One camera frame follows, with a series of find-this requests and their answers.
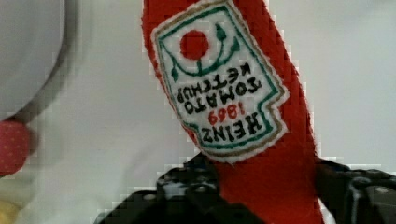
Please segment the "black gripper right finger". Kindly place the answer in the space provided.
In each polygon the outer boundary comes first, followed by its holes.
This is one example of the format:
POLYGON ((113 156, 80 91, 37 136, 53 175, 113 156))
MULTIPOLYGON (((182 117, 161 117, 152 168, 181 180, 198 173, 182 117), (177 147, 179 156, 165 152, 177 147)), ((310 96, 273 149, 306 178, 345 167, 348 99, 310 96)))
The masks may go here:
POLYGON ((395 176, 316 159, 315 189, 336 224, 395 224, 395 176))

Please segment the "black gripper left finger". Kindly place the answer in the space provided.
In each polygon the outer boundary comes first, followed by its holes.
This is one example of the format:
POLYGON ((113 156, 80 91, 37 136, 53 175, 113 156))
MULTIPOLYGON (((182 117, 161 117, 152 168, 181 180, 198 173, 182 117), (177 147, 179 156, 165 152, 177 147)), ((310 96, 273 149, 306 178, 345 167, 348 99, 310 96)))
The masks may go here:
POLYGON ((265 224, 241 203, 220 196, 214 164, 199 154, 140 190, 94 224, 265 224))

